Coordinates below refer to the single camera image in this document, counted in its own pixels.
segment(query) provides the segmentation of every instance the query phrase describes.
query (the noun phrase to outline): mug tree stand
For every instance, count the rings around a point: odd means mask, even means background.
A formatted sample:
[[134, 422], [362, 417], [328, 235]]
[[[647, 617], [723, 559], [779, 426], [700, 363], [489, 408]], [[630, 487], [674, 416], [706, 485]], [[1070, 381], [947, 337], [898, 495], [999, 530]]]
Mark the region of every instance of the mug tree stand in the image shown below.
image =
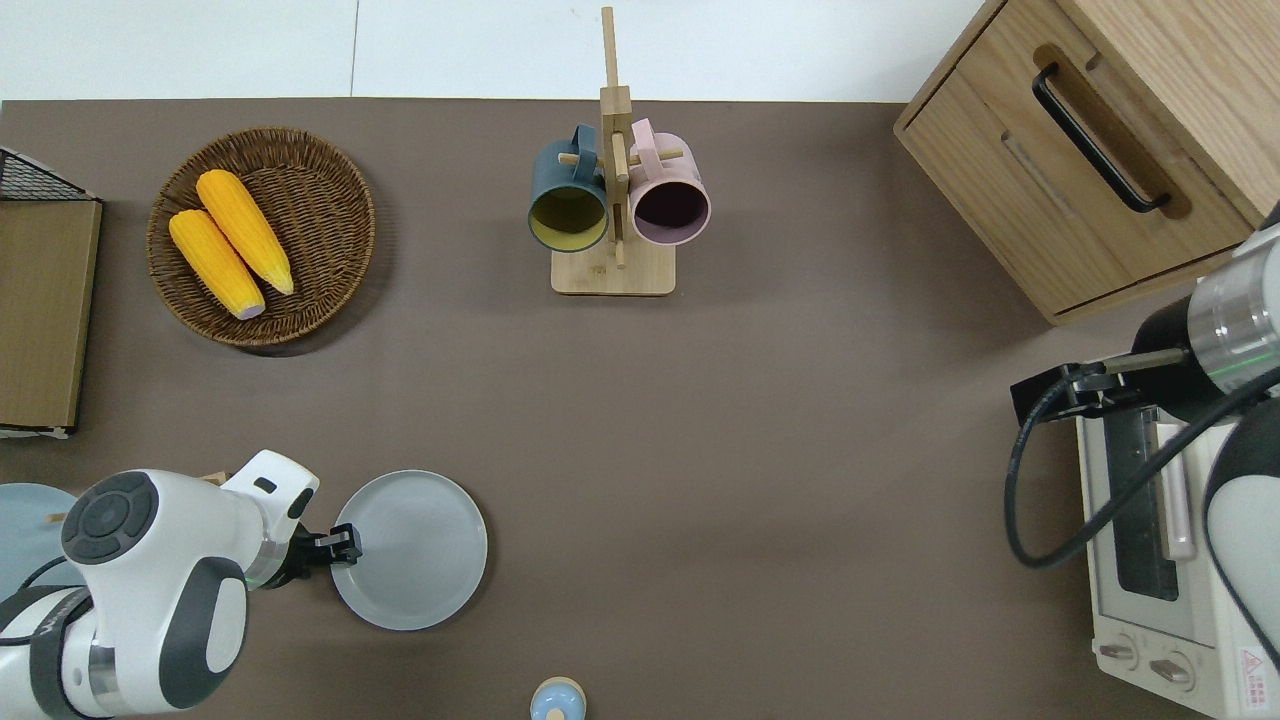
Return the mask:
[[[627, 156], [627, 149], [635, 142], [631, 133], [631, 88], [618, 85], [613, 8], [604, 8], [600, 14], [608, 81], [600, 88], [600, 136], [604, 143], [600, 164], [604, 165], [609, 229], [603, 241], [581, 252], [552, 252], [552, 290], [561, 295], [671, 295], [676, 290], [676, 249], [641, 238], [631, 223], [627, 186], [631, 167], [640, 164], [639, 158]], [[563, 154], [559, 160], [575, 164], [577, 156]]]

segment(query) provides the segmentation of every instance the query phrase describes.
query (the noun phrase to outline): pink mug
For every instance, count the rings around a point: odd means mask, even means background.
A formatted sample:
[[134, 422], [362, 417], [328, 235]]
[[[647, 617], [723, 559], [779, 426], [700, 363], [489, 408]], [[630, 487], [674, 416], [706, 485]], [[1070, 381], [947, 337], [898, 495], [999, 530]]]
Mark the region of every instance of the pink mug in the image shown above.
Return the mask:
[[[669, 132], [654, 133], [648, 118], [635, 122], [631, 131], [636, 137], [631, 154], [640, 158], [640, 165], [630, 170], [631, 227], [657, 245], [694, 240], [707, 227], [712, 204], [689, 143]], [[663, 160], [658, 154], [664, 150], [682, 155]]]

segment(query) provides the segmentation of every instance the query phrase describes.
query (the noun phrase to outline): mug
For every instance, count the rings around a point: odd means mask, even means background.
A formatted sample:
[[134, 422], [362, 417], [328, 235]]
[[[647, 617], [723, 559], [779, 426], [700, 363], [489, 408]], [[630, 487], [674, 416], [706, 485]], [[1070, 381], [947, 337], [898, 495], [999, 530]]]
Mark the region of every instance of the mug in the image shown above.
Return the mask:
[[[698, 174], [689, 143], [669, 132], [653, 132], [649, 119], [631, 126], [636, 143], [632, 155], [640, 165], [631, 168], [631, 227], [657, 245], [681, 245], [698, 237], [710, 219], [712, 205]], [[662, 160], [663, 150], [680, 150], [680, 158]]]
[[[561, 163], [561, 152], [577, 155], [577, 164]], [[588, 124], [579, 124], [572, 140], [552, 142], [538, 154], [529, 205], [529, 229], [538, 242], [579, 252], [604, 237], [608, 201], [595, 159], [595, 128]]]

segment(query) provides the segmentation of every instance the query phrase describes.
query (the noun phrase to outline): warning label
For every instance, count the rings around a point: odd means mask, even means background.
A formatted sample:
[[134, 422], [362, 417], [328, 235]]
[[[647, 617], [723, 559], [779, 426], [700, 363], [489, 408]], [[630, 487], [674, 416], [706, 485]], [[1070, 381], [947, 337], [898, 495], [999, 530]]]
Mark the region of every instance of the warning label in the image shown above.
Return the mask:
[[1245, 710], [1270, 710], [1271, 697], [1267, 693], [1266, 657], [1261, 647], [1240, 648], [1240, 689], [1244, 692]]

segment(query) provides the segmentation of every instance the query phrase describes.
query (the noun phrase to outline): corn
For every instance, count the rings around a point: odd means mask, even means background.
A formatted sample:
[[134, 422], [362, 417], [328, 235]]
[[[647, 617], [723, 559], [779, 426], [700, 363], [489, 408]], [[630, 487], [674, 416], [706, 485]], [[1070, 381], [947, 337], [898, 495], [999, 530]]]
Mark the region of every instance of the corn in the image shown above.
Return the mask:
[[289, 259], [244, 183], [227, 170], [207, 170], [196, 181], [201, 202], [257, 277], [293, 295]]
[[174, 245], [196, 270], [200, 282], [239, 320], [262, 314], [262, 291], [232, 250], [214, 219], [204, 210], [183, 210], [169, 218]]

